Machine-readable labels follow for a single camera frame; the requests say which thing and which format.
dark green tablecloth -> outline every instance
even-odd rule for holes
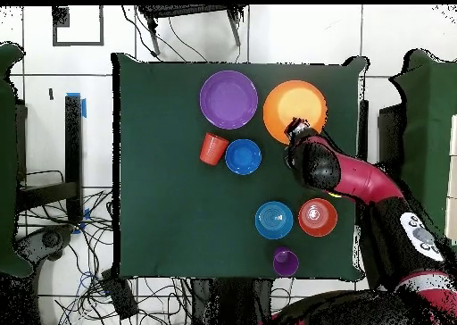
[[[353,267],[354,205],[300,187],[283,162],[284,145],[262,120],[267,94],[290,79],[311,82],[327,99],[326,130],[348,154],[356,151],[358,57],[341,65],[136,62],[120,64],[120,274],[123,276],[275,278],[272,253],[289,246],[300,258],[298,278],[357,280]],[[201,113],[199,93],[214,72],[240,71],[259,96],[254,117],[241,129],[215,128]],[[250,138],[262,164],[249,176],[199,160],[206,131],[232,141]],[[310,237],[296,215],[315,196],[338,212],[333,232]],[[257,208],[270,200],[287,204],[295,224],[281,240],[256,231]]]

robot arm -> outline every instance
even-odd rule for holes
[[[336,150],[302,120],[294,120],[286,134],[286,162],[303,185],[367,206],[371,225],[377,228],[370,240],[383,287],[414,291],[457,317],[457,287],[446,259],[401,189],[376,166]]]

purple plate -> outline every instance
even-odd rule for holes
[[[202,113],[222,129],[243,127],[255,114],[257,103],[253,82],[237,71],[212,74],[200,91]]]

blue plastic bowl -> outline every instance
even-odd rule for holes
[[[267,202],[255,214],[255,227],[267,239],[283,238],[294,225],[292,211],[281,202]]]
[[[235,140],[225,152],[225,163],[236,174],[251,174],[259,167],[261,161],[261,150],[251,140]]]

red bowl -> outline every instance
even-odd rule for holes
[[[298,213],[300,227],[310,236],[321,238],[337,225],[337,210],[328,200],[314,198],[307,201]]]

